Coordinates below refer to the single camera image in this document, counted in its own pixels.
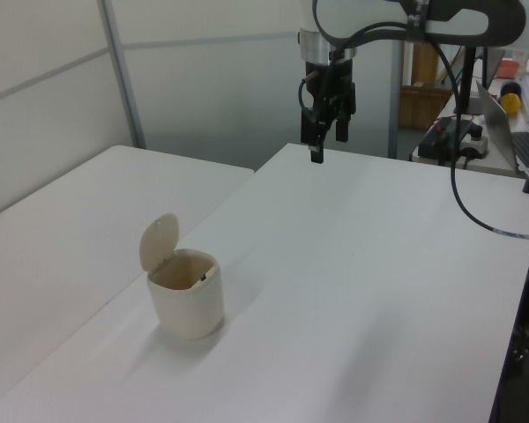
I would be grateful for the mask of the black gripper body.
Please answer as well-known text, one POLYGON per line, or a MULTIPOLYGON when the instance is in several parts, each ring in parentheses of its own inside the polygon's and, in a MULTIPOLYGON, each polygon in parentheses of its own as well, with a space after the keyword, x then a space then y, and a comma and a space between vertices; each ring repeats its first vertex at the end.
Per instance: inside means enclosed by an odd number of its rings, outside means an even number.
POLYGON ((353 62, 334 65, 305 63, 307 92, 313 98, 311 110, 354 110, 353 62))

